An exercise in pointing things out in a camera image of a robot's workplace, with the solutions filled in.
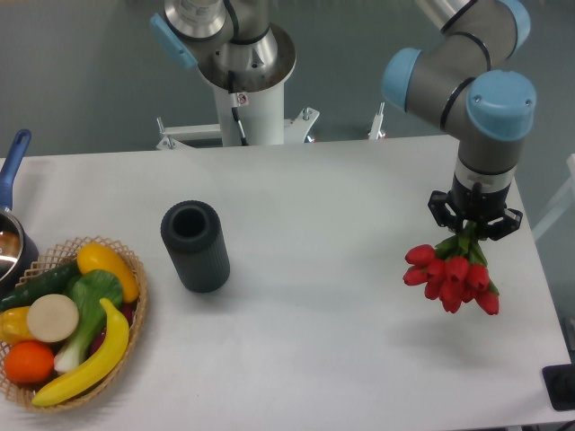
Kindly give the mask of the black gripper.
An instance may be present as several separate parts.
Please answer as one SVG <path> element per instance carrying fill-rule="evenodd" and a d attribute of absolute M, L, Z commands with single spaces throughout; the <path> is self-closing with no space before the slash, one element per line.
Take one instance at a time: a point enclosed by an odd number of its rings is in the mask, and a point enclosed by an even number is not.
<path fill-rule="evenodd" d="M 434 190 L 428 208 L 436 224 L 451 233 L 474 223 L 480 240 L 498 241 L 515 233 L 523 219 L 521 211 L 507 206 L 509 189 L 509 178 L 455 173 L 451 190 Z"/>

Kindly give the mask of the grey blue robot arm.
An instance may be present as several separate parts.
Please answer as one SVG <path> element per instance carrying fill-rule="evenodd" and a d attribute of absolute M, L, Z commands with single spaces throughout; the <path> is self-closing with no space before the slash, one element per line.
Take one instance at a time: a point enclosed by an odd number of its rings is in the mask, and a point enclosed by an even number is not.
<path fill-rule="evenodd" d="M 436 223 L 455 233 L 475 224 L 478 237 L 497 241 L 521 224 L 506 198 L 536 103 L 531 82 L 500 63 L 526 40 L 529 14 L 518 1 L 422 1 L 420 9 L 444 41 L 429 53 L 398 51 L 382 94 L 459 143 L 451 189 L 429 198 Z M 224 145 L 288 141 L 284 84 L 296 51 L 267 2 L 167 1 L 150 25 L 165 53 L 212 87 Z"/>

